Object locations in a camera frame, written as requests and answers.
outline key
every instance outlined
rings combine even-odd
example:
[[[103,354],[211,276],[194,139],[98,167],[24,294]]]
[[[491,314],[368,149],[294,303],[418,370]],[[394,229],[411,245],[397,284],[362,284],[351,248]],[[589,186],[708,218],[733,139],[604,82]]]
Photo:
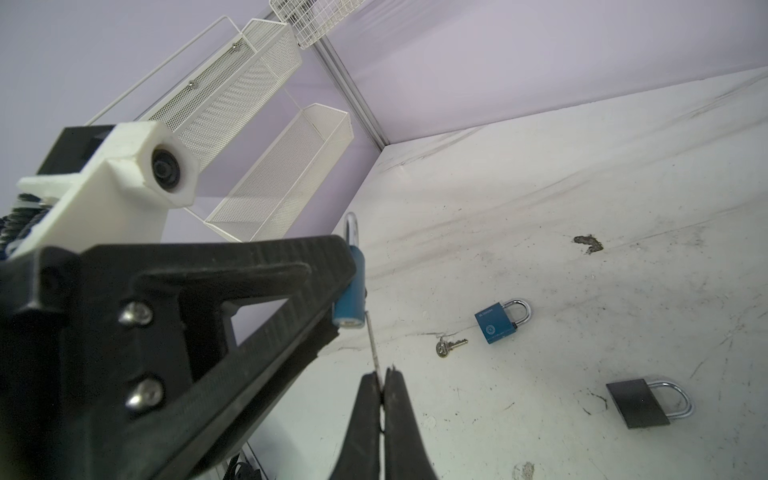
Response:
[[[465,343],[467,343],[467,340],[459,340],[458,342],[446,342],[445,340],[440,339],[440,341],[437,342],[435,350],[437,351],[438,356],[444,359],[446,356],[448,356],[448,352],[457,346],[464,345]]]

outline padlock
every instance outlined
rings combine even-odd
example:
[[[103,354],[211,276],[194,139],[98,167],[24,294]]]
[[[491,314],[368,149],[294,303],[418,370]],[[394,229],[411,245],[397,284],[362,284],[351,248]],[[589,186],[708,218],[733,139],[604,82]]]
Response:
[[[659,380],[647,383],[644,379],[635,379],[608,383],[606,387],[629,429],[669,425],[670,420],[684,419],[694,413],[694,402],[674,382]],[[683,397],[683,408],[678,412],[665,412],[651,392],[651,389],[660,388],[668,388],[680,393]]]
[[[509,315],[507,315],[506,309],[514,304],[522,305],[525,307],[525,318],[513,322]],[[475,314],[475,319],[480,325],[482,334],[485,335],[485,341],[493,343],[496,340],[503,339],[506,336],[510,336],[512,333],[518,331],[518,327],[523,323],[531,319],[531,306],[525,300],[513,299],[508,302],[494,303],[487,309],[482,310]]]

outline marble surface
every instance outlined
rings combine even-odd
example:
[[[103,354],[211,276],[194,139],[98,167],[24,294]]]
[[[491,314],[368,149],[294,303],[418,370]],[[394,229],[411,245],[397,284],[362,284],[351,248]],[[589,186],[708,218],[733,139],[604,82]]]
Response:
[[[391,145],[349,209],[440,478],[764,478],[768,69]],[[512,297],[533,319],[488,345]],[[270,478],[328,477],[371,369],[365,330],[321,352],[252,438]],[[638,377],[697,411],[628,430],[605,384]]]

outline white wire rack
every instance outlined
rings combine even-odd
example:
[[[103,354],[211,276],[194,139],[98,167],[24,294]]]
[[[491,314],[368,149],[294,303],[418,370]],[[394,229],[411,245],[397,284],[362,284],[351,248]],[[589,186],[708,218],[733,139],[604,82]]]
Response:
[[[345,111],[304,108],[205,224],[233,242],[282,238],[353,138]]]
[[[88,124],[92,124],[139,85],[176,58],[215,25],[171,55],[129,88]],[[203,170],[245,127],[301,65],[296,38],[288,24],[251,20],[237,34],[138,120],[163,121],[192,150]]]
[[[301,48],[320,40],[364,0],[270,0],[275,15],[296,28]]]

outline wire grid basket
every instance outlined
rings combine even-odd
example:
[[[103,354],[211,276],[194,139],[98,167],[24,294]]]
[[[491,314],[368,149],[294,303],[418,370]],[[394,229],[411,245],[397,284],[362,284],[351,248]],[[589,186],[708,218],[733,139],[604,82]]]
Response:
[[[304,108],[205,224],[235,242],[282,238],[353,138],[347,112]]]
[[[270,0],[275,15],[296,28],[301,48],[311,47],[364,0]]]
[[[253,19],[141,120],[163,121],[203,170],[300,65],[287,24]]]

